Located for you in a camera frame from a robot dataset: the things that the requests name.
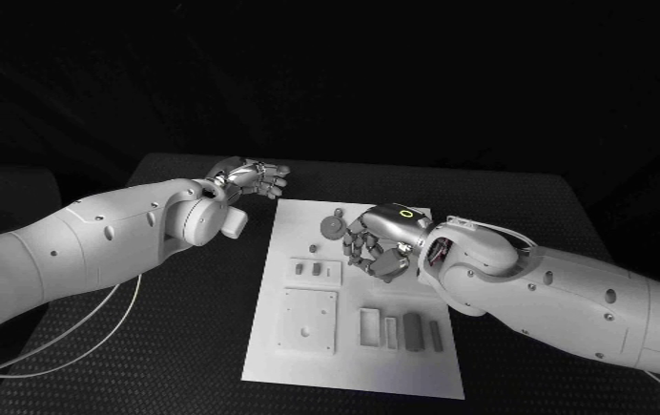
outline dark backdrop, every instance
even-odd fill
[[[0,164],[51,169],[65,203],[150,152],[554,173],[660,278],[659,16],[658,0],[0,0]]]

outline black table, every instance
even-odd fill
[[[224,157],[153,154],[130,185],[204,177]],[[263,160],[292,166],[287,198],[427,206],[436,217],[491,222],[545,246],[612,260],[558,176]],[[241,239],[220,236],[145,275],[135,312],[113,339],[63,371],[6,381],[0,413],[660,413],[660,385],[642,371],[570,356],[492,316],[454,311],[466,401],[243,382],[277,203],[250,196],[237,206],[250,215]],[[15,373],[54,367],[96,344],[135,286],[126,283],[104,313]],[[28,349],[74,324],[106,292],[51,304]]]

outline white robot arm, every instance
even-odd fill
[[[434,224],[418,210],[380,205],[348,227],[349,264],[391,282],[414,256],[418,281],[462,313],[491,313],[584,358],[660,372],[660,283],[521,235],[519,250],[488,226],[456,217]],[[382,252],[378,239],[400,247]],[[362,258],[365,245],[375,259]]]
[[[231,157],[207,179],[173,179],[77,200],[0,234],[0,323],[38,305],[107,288],[222,232],[238,239],[244,194],[283,194],[286,166]]]

